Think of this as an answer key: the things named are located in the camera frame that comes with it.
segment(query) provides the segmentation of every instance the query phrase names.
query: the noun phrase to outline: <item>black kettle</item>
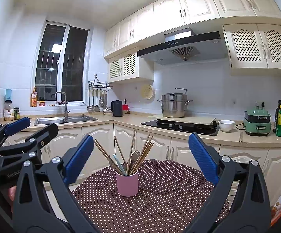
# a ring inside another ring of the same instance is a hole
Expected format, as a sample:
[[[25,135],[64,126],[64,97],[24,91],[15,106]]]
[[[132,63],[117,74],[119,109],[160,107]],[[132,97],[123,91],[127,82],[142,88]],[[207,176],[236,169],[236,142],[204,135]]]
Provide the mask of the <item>black kettle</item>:
[[[122,113],[122,101],[115,100],[111,102],[111,111],[113,112],[114,117],[121,117]]]

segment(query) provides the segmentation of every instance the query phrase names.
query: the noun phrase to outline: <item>green bottle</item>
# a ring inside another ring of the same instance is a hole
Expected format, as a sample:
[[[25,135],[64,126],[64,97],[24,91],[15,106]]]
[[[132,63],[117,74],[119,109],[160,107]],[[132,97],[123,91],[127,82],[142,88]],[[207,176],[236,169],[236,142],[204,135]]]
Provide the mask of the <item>green bottle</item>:
[[[278,123],[276,128],[276,136],[281,137],[281,105],[280,110],[278,111]]]

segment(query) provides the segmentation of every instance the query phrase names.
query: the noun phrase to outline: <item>window frame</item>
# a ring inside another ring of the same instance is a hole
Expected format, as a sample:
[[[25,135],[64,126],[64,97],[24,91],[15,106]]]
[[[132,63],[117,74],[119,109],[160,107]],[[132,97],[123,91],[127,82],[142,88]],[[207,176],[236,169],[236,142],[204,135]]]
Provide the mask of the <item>window frame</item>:
[[[38,41],[38,46],[36,48],[36,54],[35,54],[35,59],[34,59],[34,69],[33,69],[33,75],[32,75],[32,88],[31,92],[33,91],[35,87],[35,82],[36,82],[36,72],[37,72],[37,62],[38,62],[38,55],[41,47],[41,42],[42,38],[45,32],[45,29],[47,25],[57,25],[57,26],[62,26],[65,27],[65,32],[64,32],[64,37],[62,41],[62,51],[60,53],[60,58],[58,60],[58,70],[57,70],[57,82],[56,82],[56,90],[57,92],[62,91],[62,74],[63,74],[63,64],[64,64],[64,56],[65,56],[65,51],[66,51],[66,43],[68,40],[68,34],[70,27],[78,28],[81,30],[87,30],[88,35],[87,35],[87,40],[85,44],[85,51],[84,51],[84,62],[83,62],[83,73],[82,73],[82,101],[69,101],[68,100],[68,95],[67,95],[67,101],[69,106],[81,106],[81,105],[86,105],[86,88],[87,88],[87,71],[88,71],[88,63],[89,63],[89,53],[90,53],[90,41],[91,41],[91,36],[89,35],[90,29],[86,29],[84,27],[78,27],[72,24],[66,24],[66,23],[58,23],[58,22],[53,22],[50,20],[46,20],[42,31],[40,33],[39,41]],[[61,106],[58,105],[56,102],[62,101],[62,95],[57,94],[57,98],[55,101],[47,101],[50,105],[55,104],[55,106]]]

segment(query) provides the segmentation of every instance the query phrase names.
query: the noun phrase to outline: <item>wooden board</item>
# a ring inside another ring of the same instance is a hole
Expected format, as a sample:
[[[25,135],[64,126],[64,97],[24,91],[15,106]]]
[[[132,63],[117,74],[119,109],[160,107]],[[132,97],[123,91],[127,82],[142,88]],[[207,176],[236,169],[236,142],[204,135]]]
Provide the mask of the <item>wooden board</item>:
[[[181,117],[181,118],[170,118],[170,117],[164,117],[163,115],[154,115],[150,116],[156,119],[160,120],[168,120],[168,121],[174,121],[174,122],[181,122],[181,123],[195,123],[195,124],[205,124],[210,125],[212,122],[216,119],[216,117],[205,117],[205,116],[187,116],[187,117]]]

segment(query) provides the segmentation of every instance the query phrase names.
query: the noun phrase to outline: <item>stainless steel pot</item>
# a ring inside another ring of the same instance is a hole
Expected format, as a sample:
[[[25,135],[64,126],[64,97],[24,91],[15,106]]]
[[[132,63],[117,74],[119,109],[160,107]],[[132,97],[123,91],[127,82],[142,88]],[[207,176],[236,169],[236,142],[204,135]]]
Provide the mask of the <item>stainless steel pot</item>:
[[[192,100],[187,100],[187,89],[183,90],[186,90],[184,94],[167,93],[162,95],[161,100],[158,100],[158,102],[161,103],[162,115],[164,117],[179,118],[185,116],[188,109],[188,103],[192,102]]]

